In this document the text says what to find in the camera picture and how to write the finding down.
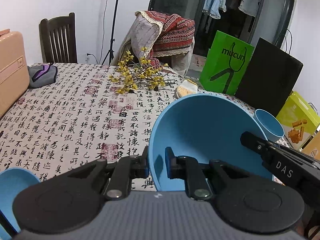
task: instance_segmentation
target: peach-colored case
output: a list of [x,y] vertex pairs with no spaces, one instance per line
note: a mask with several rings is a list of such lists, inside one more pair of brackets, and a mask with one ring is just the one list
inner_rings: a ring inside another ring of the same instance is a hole
[[26,91],[29,82],[22,34],[0,31],[0,118]]

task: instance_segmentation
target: blue bowl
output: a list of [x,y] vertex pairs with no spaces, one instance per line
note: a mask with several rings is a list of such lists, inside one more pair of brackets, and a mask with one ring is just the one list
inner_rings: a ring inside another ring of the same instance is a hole
[[225,98],[194,94],[171,103],[156,120],[150,136],[148,161],[156,189],[185,190],[183,180],[168,178],[166,147],[171,147],[175,156],[191,156],[199,163],[220,159],[272,179],[261,165],[260,155],[242,146],[240,136],[245,131],[267,139],[247,112]]
[[[33,173],[22,168],[9,168],[0,172],[0,210],[17,232],[20,228],[12,212],[13,200],[22,190],[39,182]],[[0,226],[0,238],[11,239],[2,226]]]
[[253,118],[260,125],[269,141],[276,142],[284,136],[284,130],[278,120],[265,110],[257,109]]

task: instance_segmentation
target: floor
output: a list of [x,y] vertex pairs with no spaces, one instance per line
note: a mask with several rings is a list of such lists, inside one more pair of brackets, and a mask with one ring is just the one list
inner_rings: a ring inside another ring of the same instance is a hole
[[200,78],[200,74],[203,70],[203,67],[204,67],[206,60],[207,59],[205,57],[194,54],[192,56],[190,67],[189,67],[189,70],[188,70],[186,76]]

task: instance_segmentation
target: chair covered with blanket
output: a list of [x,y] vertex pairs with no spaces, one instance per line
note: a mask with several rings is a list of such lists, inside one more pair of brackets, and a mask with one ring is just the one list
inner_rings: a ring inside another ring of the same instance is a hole
[[139,59],[144,55],[151,65],[161,65],[161,58],[170,56],[170,67],[179,75],[189,69],[195,44],[195,22],[178,14],[165,15],[155,11],[137,11],[136,19],[124,38],[111,65],[124,59],[132,50]]

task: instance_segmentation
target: bowl rim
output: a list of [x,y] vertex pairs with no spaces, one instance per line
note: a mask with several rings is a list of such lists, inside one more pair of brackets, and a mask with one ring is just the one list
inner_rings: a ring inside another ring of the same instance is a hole
[[[268,115],[270,115],[271,117],[273,117],[273,119],[276,121],[276,123],[281,127],[282,132],[283,132],[283,135],[282,135],[282,136],[276,135],[276,134],[274,134],[273,132],[269,131],[269,129],[268,129],[267,127],[265,127],[264,124],[260,121],[260,119],[259,119],[259,117],[258,117],[258,115],[257,115],[257,112],[258,112],[258,113],[259,113],[259,112],[265,112],[265,113],[267,113]],[[259,120],[259,122],[260,122],[260,124],[263,126],[263,128],[265,128],[265,129],[266,129],[269,133],[271,133],[273,136],[276,136],[276,137],[278,137],[279,139],[284,136],[284,129],[283,129],[282,125],[281,125],[280,122],[279,122],[272,114],[270,114],[268,111],[263,110],[263,109],[256,109],[256,111],[254,111],[254,115],[257,117],[257,119]]]
[[35,174],[33,174],[31,171],[29,171],[29,170],[27,170],[27,169],[24,169],[24,168],[19,168],[19,167],[11,167],[11,168],[8,168],[8,169],[6,169],[6,170],[4,170],[4,171],[0,171],[0,176],[1,176],[3,173],[5,173],[5,172],[7,172],[7,171],[12,171],[12,170],[22,170],[22,171],[26,171],[27,173],[29,173],[29,174],[31,174],[32,176],[34,176],[38,182],[41,182],[41,180],[40,180]]
[[149,164],[149,169],[151,172],[151,177],[152,177],[152,181],[153,184],[156,187],[157,191],[162,191],[161,185],[158,181],[158,178],[156,177],[156,171],[155,168],[153,166],[154,160],[153,160],[153,155],[151,154],[151,147],[150,145],[153,145],[154,143],[154,139],[155,139],[155,132],[159,126],[159,122],[161,121],[161,119],[163,118],[163,116],[165,115],[165,113],[171,108],[173,107],[175,104],[179,103],[182,100],[185,100],[187,98],[191,98],[191,97],[197,97],[197,96],[208,96],[208,97],[216,97],[216,98],[220,98],[223,99],[229,103],[232,103],[233,105],[237,106],[239,109],[241,109],[244,113],[246,113],[247,115],[249,115],[252,120],[257,124],[257,126],[259,127],[260,131],[262,132],[262,134],[264,135],[265,140],[268,140],[267,136],[265,135],[263,129],[260,127],[260,125],[258,124],[258,122],[253,118],[253,116],[251,114],[249,114],[248,112],[246,112],[244,109],[242,109],[238,104],[236,104],[235,102],[220,96],[220,95],[213,95],[213,94],[206,94],[206,93],[197,93],[197,94],[191,94],[191,95],[187,95],[181,98],[178,98],[177,100],[173,101],[172,103],[170,103],[162,112],[161,114],[158,116],[158,118],[156,119],[153,127],[152,127],[152,131],[151,131],[151,135],[150,135],[150,140],[149,140],[149,144],[148,144],[148,164]]

